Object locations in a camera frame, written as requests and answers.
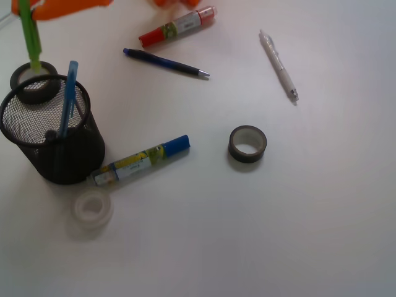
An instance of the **pen holder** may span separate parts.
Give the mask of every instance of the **pen holder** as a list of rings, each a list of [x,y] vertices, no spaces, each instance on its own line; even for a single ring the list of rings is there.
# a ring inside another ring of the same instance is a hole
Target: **pen holder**
[[[105,157],[105,143],[93,119],[88,93],[78,82],[67,135],[59,136],[66,79],[64,75],[41,75],[26,80],[0,106],[1,132],[18,145],[44,178],[56,184],[84,181]],[[18,98],[21,90],[53,82],[59,82],[59,92],[44,103],[26,104]]]

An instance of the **blue pen cap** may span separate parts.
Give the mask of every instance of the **blue pen cap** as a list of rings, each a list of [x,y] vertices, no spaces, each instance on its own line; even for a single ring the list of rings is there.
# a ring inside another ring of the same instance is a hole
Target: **blue pen cap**
[[[190,141],[188,140],[188,136],[184,135],[182,137],[166,142],[162,144],[162,146],[165,150],[166,156],[170,158],[173,155],[176,155],[177,153],[188,149],[190,147]]]

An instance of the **glue stick label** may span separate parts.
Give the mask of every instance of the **glue stick label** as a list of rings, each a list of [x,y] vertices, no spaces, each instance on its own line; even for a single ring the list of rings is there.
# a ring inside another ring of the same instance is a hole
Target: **glue stick label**
[[[199,13],[194,11],[185,15],[184,17],[174,20],[173,22],[167,23],[161,27],[161,30],[163,32],[163,36],[165,36],[165,39],[168,39],[190,29],[199,27],[200,25],[201,20]]]
[[[118,179],[126,178],[131,174],[151,166],[149,156],[140,152],[114,163]]]
[[[165,149],[162,145],[158,145],[104,166],[94,171],[91,176],[97,186],[111,184],[151,167],[164,159],[166,159]]]

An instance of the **black pen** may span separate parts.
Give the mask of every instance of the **black pen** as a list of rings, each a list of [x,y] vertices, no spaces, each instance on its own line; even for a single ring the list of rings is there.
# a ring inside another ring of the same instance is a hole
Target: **black pen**
[[[195,76],[210,76],[208,72],[199,70],[198,68],[194,68],[185,64],[181,64],[179,62],[167,60],[164,58],[160,58],[157,56],[154,56],[153,54],[147,53],[145,51],[141,51],[139,49],[127,49],[124,48],[124,53],[127,56],[130,56],[132,58],[146,61],[152,64],[156,64],[165,68],[173,69],[175,71],[179,71],[182,73],[190,74],[190,75],[195,75]]]

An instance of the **white mechanical pencil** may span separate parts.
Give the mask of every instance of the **white mechanical pencil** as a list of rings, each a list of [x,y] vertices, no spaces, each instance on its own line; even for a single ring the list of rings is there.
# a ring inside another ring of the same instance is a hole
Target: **white mechanical pencil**
[[[287,92],[289,92],[288,95],[291,95],[295,101],[298,101],[297,89],[291,81],[289,73],[287,73],[285,67],[279,59],[279,53],[275,49],[275,45],[272,41],[271,36],[266,34],[263,30],[260,30],[260,39],[261,43],[265,48],[265,51],[268,54],[268,57],[270,58],[273,66],[275,67],[275,70],[278,71],[281,83],[283,84]]]

